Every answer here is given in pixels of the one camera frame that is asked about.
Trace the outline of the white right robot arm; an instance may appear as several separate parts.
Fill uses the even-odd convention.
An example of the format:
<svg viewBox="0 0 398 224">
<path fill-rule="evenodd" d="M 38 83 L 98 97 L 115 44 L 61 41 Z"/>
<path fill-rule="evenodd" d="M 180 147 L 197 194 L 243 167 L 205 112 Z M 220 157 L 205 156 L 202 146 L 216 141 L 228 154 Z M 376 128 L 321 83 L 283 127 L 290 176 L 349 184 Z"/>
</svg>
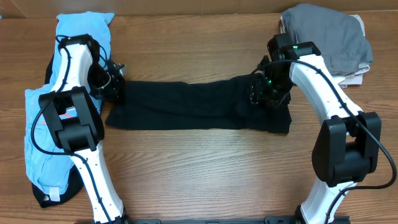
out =
<svg viewBox="0 0 398 224">
<path fill-rule="evenodd" d="M 321 129 L 312 151 L 316 174 L 307 199 L 292 216 L 268 216 L 265 223 L 349 223 L 335 212 L 348 193 L 377 167 L 381 120 L 365 113 L 336 84 L 313 42 L 293 43 L 277 34 L 252 72 L 250 102 L 275 111 L 298 86 L 310 102 Z"/>
</svg>

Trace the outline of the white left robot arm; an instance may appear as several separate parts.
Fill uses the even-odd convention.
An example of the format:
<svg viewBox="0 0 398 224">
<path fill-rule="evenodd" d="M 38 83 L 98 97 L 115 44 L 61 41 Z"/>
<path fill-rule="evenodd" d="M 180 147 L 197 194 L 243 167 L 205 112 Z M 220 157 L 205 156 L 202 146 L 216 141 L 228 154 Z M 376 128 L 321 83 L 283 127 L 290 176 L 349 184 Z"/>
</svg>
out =
<svg viewBox="0 0 398 224">
<path fill-rule="evenodd" d="M 50 93 L 39 96 L 40 111 L 61 156 L 75 164 L 93 208 L 93 223 L 129 223 L 103 154 L 104 126 L 93 100 L 125 102 L 126 67 L 104 60 L 104 48 L 89 34 L 58 35 L 62 64 Z"/>
</svg>

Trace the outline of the black t-shirt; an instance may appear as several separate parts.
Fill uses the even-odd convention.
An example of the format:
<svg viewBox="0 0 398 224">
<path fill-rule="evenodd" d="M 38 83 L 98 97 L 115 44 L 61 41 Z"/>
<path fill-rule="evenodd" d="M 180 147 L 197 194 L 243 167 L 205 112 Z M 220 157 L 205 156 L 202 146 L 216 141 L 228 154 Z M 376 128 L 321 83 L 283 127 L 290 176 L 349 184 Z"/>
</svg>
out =
<svg viewBox="0 0 398 224">
<path fill-rule="evenodd" d="M 105 123 L 126 130 L 255 129 L 287 134 L 287 105 L 268 109 L 253 104 L 252 78 L 241 75 L 211 83 L 128 81 L 125 103 Z"/>
</svg>

